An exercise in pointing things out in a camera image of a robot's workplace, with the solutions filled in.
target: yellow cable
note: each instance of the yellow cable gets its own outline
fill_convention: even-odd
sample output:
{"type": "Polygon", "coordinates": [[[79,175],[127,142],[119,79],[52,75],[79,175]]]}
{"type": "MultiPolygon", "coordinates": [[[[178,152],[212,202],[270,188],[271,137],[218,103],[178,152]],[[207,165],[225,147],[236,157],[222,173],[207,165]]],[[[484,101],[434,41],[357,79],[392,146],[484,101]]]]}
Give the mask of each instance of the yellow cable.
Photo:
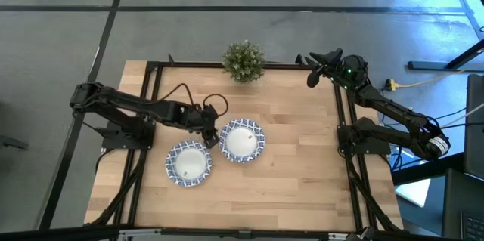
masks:
{"type": "Polygon", "coordinates": [[[472,65],[469,68],[466,68],[464,70],[460,70],[460,71],[457,71],[457,72],[454,72],[454,73],[450,73],[450,74],[445,74],[445,75],[438,76],[438,77],[435,77],[433,79],[424,80],[424,81],[421,81],[421,82],[415,82],[415,83],[410,84],[410,85],[400,85],[398,83],[395,83],[395,88],[410,88],[410,87],[414,87],[414,86],[417,86],[417,85],[421,85],[423,83],[433,82],[433,81],[435,81],[437,79],[442,79],[442,78],[445,78],[447,76],[451,76],[451,75],[463,73],[463,72],[466,72],[468,70],[471,70],[474,67],[478,67],[478,66],[482,66],[482,65],[484,65],[484,63],[477,63],[477,64],[474,64],[474,65],[472,65]]]}

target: blue and white bowl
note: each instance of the blue and white bowl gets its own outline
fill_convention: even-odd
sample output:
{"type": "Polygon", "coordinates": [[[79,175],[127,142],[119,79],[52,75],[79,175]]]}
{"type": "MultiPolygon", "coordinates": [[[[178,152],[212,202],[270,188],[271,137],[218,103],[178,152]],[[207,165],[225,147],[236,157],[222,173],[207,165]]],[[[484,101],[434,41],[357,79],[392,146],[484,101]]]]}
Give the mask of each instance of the blue and white bowl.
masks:
{"type": "Polygon", "coordinates": [[[212,156],[204,145],[184,141],[169,151],[165,167],[170,180],[191,187],[205,181],[212,168],[212,156]]]}
{"type": "Polygon", "coordinates": [[[250,162],[264,150],[265,135],[254,121],[234,119],[220,131],[219,146],[225,158],[232,162],[250,162]]]}

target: wooden tabletop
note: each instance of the wooden tabletop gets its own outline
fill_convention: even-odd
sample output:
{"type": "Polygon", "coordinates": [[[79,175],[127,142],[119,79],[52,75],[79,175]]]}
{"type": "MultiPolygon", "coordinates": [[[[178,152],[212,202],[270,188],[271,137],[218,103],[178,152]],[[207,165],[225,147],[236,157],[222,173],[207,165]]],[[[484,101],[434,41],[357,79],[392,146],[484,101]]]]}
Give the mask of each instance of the wooden tabletop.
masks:
{"type": "MultiPolygon", "coordinates": [[[[126,62],[119,90],[139,95],[146,61],[126,62]]],[[[157,125],[154,145],[147,155],[135,224],[143,227],[181,227],[253,230],[355,229],[349,182],[344,159],[337,153],[339,124],[334,87],[322,79],[316,88],[306,86],[307,70],[266,70],[256,82],[241,85],[221,69],[164,67],[158,97],[179,83],[186,83],[196,103],[212,93],[223,94],[228,113],[217,129],[231,119],[248,118],[265,133],[262,155],[247,164],[227,160],[219,147],[211,149],[209,177],[195,187],[180,187],[167,176],[168,152],[181,141],[201,137],[176,128],[157,125]]],[[[151,96],[154,74],[147,96],[151,96]]],[[[344,91],[346,121],[349,113],[344,91]]],[[[185,90],[170,98],[188,102],[185,90]]],[[[223,102],[210,103],[219,111],[223,102]]],[[[377,121],[372,109],[356,108],[358,117],[377,121]]],[[[377,155],[366,155],[371,192],[397,226],[402,226],[388,165],[377,155]]],[[[126,150],[115,150],[101,161],[92,188],[85,222],[96,219],[116,195],[126,150]]],[[[368,225],[360,196],[364,225],[368,225]]],[[[123,209],[127,220],[130,195],[123,209]]]]}

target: green plant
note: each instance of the green plant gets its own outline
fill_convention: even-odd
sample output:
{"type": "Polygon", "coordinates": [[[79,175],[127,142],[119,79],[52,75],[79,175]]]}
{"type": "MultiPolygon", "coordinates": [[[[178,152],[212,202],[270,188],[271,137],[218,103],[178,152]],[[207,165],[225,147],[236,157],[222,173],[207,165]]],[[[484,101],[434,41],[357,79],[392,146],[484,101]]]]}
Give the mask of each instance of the green plant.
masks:
{"type": "Polygon", "coordinates": [[[251,82],[264,75],[265,58],[259,45],[252,45],[247,40],[233,43],[223,57],[224,71],[229,72],[236,82],[251,82]]]}

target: concrete floor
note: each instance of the concrete floor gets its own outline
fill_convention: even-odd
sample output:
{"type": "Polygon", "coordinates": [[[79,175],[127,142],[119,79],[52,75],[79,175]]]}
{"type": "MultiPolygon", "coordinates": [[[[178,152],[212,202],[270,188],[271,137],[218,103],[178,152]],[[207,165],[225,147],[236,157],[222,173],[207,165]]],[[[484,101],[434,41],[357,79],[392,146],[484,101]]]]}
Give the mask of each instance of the concrete floor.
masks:
{"type": "MultiPolygon", "coordinates": [[[[0,0],[0,5],[110,5],[112,0],[0,0]]],[[[321,5],[455,7],[458,0],[121,0],[121,5],[321,5]]],[[[482,5],[474,2],[476,13],[482,5]]],[[[0,12],[0,134],[28,141],[30,149],[0,152],[0,231],[36,227],[54,167],[71,123],[68,102],[85,81],[106,13],[0,12]]],[[[341,47],[370,64],[380,86],[440,73],[408,71],[409,60],[448,61],[478,41],[461,15],[275,12],[118,13],[98,81],[117,86],[125,60],[221,60],[231,42],[259,43],[268,60],[290,63],[310,51],[341,47]]],[[[431,116],[465,107],[467,75],[388,93],[431,116]]],[[[94,125],[104,121],[86,118],[94,125]]],[[[464,130],[449,129],[453,153],[463,150],[464,130]]],[[[53,227],[82,224],[101,138],[83,128],[53,227]]]]}

